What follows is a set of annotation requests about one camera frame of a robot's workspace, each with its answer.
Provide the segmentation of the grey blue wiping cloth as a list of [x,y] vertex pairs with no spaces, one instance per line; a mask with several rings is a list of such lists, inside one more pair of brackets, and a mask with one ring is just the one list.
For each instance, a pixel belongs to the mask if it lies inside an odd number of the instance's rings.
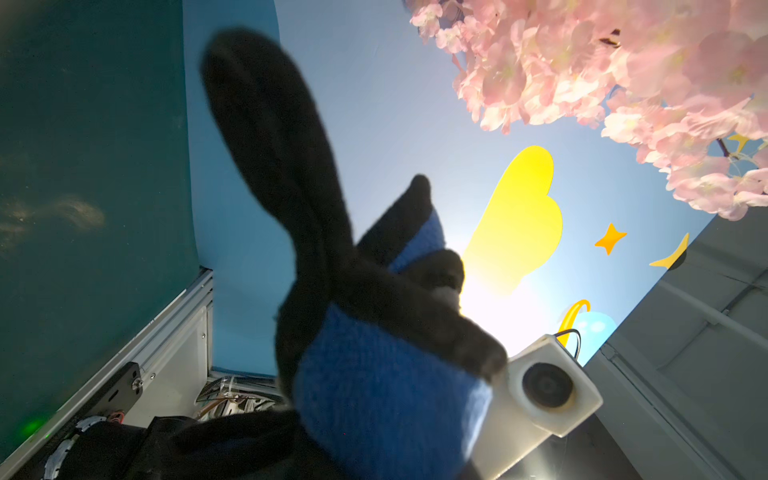
[[151,437],[130,479],[464,479],[501,344],[461,316],[460,256],[416,175],[355,240],[312,95],[279,45],[248,29],[208,43],[208,103],[254,199],[287,231],[279,309],[287,407]]

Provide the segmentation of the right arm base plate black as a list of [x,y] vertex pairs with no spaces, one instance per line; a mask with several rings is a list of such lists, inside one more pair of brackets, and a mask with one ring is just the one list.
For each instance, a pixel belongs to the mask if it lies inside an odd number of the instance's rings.
[[143,378],[136,362],[127,362],[97,389],[89,390],[74,407],[62,408],[38,429],[1,467],[2,479],[42,479],[44,463],[61,442],[90,417],[127,413],[143,394]]

